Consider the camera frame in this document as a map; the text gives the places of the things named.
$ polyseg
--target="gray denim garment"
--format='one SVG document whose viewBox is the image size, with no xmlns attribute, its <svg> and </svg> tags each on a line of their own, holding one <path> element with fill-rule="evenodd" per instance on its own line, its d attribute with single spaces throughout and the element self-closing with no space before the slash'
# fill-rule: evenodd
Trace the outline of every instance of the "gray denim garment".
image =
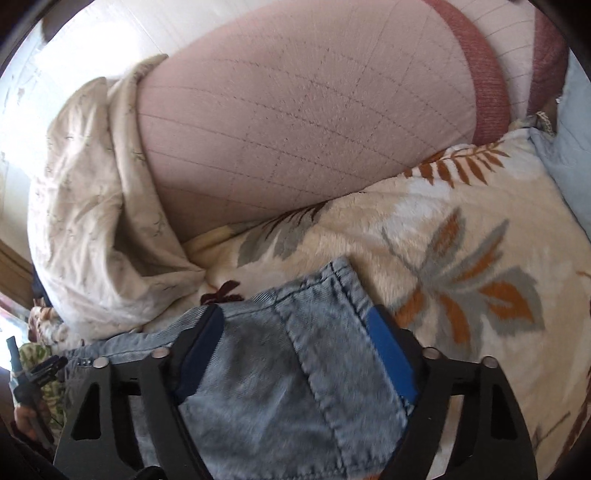
<svg viewBox="0 0 591 480">
<path fill-rule="evenodd" d="M 181 415 L 216 480 L 362 478 L 379 473 L 407 414 L 369 339 L 372 302 L 348 261 L 239 303 L 221 305 L 225 331 Z M 205 311 L 168 329 L 126 333 L 70 352 L 69 396 L 99 356 L 143 358 Z M 142 404 L 132 402 L 146 465 L 157 465 Z"/>
</svg>

